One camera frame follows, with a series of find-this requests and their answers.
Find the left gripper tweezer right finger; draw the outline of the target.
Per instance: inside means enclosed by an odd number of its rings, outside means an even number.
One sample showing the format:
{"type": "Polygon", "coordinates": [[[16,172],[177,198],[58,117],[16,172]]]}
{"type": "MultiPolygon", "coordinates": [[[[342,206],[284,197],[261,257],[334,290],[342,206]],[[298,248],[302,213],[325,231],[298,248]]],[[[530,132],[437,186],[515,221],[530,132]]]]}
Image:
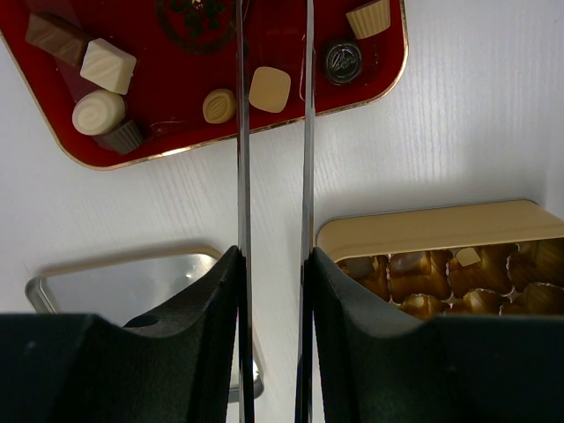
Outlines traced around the left gripper tweezer right finger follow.
{"type": "MultiPolygon", "coordinates": [[[[304,91],[304,155],[303,155],[303,193],[301,216],[301,293],[300,293],[300,335],[298,346],[298,367],[296,376],[296,399],[294,422],[311,422],[311,378],[312,378],[312,319],[313,306],[310,292],[306,286],[308,259],[313,251],[313,222],[314,222],[314,132],[315,132],[315,24],[314,1],[306,2],[306,33],[302,66],[304,91]]],[[[378,306],[385,306],[379,316],[388,319],[391,329],[399,329],[400,323],[406,323],[404,329],[412,330],[415,323],[420,323],[410,315],[402,314],[400,310],[390,304],[378,302],[378,306]]],[[[402,417],[390,422],[423,422],[423,406],[409,402],[408,397],[392,398],[386,406],[398,405],[399,408],[388,411],[399,411],[402,417]]]]}

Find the left gripper tweezer left finger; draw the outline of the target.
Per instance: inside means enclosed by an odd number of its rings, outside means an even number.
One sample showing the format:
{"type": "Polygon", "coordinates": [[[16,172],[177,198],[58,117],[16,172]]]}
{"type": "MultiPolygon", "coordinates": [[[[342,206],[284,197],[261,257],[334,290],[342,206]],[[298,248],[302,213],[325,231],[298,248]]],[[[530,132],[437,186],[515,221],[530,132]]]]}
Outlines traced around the left gripper tweezer left finger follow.
{"type": "Polygon", "coordinates": [[[164,348],[159,382],[149,384],[144,422],[223,422],[226,419],[231,351],[238,350],[239,420],[255,419],[250,273],[249,71],[245,5],[236,4],[238,245],[188,289],[156,309],[147,330],[164,348]]]}

